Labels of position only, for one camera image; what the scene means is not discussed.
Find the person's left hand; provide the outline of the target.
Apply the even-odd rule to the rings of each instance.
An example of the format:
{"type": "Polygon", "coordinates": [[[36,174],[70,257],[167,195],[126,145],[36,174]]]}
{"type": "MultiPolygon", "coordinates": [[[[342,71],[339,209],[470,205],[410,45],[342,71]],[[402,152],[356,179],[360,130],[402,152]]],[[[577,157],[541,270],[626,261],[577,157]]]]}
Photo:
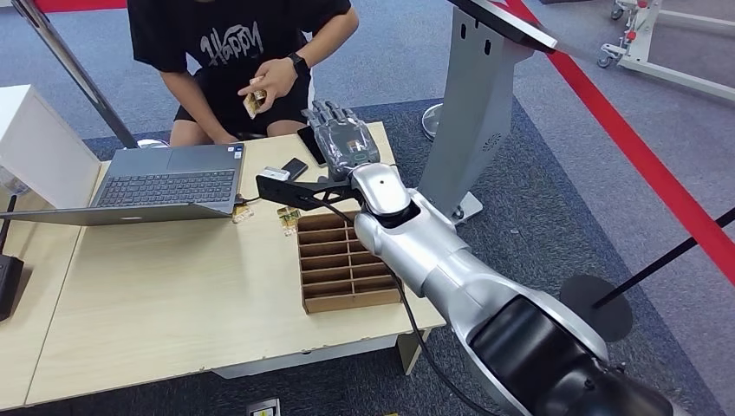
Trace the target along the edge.
{"type": "Polygon", "coordinates": [[[258,114],[267,112],[274,101],[284,97],[292,89],[297,73],[289,57],[264,62],[253,78],[253,82],[237,91],[239,96],[247,96],[257,91],[265,92],[263,104],[257,110],[258,114]]]}

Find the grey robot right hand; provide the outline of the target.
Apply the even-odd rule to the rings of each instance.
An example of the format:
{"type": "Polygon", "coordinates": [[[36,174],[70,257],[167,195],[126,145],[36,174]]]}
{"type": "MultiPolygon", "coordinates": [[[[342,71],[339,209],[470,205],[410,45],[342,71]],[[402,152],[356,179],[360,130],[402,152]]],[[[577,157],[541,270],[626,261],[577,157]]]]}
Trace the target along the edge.
{"type": "Polygon", "coordinates": [[[367,124],[352,109],[332,101],[313,101],[302,110],[326,161],[328,179],[343,181],[357,167],[381,161],[367,124]]]}

